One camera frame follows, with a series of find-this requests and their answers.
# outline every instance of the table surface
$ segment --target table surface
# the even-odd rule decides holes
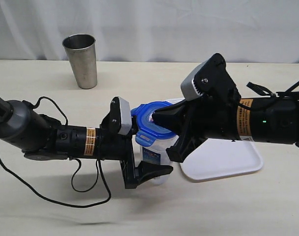
[[[53,98],[69,123],[99,126],[115,96],[131,107],[154,100],[181,97],[180,83],[197,63],[99,62],[98,85],[77,87],[67,61],[0,60],[0,97],[28,100]],[[227,71],[242,97],[256,96],[248,81],[283,91],[299,80],[299,64],[228,63]],[[52,104],[43,101],[39,113],[63,121]],[[299,148],[256,144],[264,158],[261,171],[192,183],[178,165],[161,186],[145,183],[134,190],[123,186],[119,163],[104,161],[113,199],[101,206],[74,209],[48,203],[0,167],[0,235],[299,235]],[[107,194],[101,180],[88,193],[70,185],[75,161],[36,162],[0,141],[5,164],[40,193],[72,204],[87,204]],[[95,178],[94,162],[83,161],[75,179],[85,188]]]

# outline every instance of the stainless steel tumbler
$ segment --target stainless steel tumbler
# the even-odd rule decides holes
[[[76,82],[82,89],[92,89],[97,85],[95,42],[89,34],[74,34],[62,42]]]

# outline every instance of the plastic food container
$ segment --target plastic food container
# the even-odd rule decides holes
[[[172,105],[166,101],[141,104],[131,110],[131,115],[136,116],[138,132],[136,142],[140,145],[140,154],[143,161],[157,165],[172,165],[166,149],[172,146],[178,136],[168,129],[154,124],[152,114],[155,110]],[[160,176],[150,180],[153,184],[160,185],[166,182],[169,175]]]

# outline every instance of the white curtain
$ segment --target white curtain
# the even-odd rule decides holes
[[[0,0],[0,59],[66,59],[96,37],[98,60],[299,62],[299,0]]]

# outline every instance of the orange label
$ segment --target orange label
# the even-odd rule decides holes
[[[95,150],[96,129],[87,128],[84,156],[92,156]]]
[[[240,103],[251,107],[253,99],[241,99]],[[238,133],[241,140],[252,141],[251,126],[250,126],[250,114],[251,111],[246,110],[242,107],[238,107],[237,112],[237,127]]]

